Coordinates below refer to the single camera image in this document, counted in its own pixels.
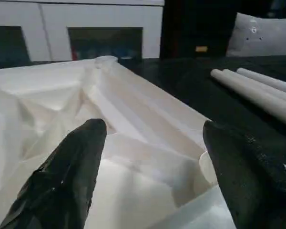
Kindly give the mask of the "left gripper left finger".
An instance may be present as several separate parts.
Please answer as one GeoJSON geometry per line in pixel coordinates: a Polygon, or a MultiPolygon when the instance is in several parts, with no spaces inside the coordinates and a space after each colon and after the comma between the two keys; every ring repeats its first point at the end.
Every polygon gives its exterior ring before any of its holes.
{"type": "Polygon", "coordinates": [[[100,118],[69,132],[21,187],[0,228],[84,228],[106,136],[100,118]]]}

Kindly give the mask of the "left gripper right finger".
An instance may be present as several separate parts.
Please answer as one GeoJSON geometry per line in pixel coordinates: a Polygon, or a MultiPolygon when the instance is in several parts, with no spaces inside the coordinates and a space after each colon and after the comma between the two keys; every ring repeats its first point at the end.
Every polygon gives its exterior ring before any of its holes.
{"type": "Polygon", "coordinates": [[[203,139],[238,229],[286,229],[286,143],[207,121],[203,139]]]}

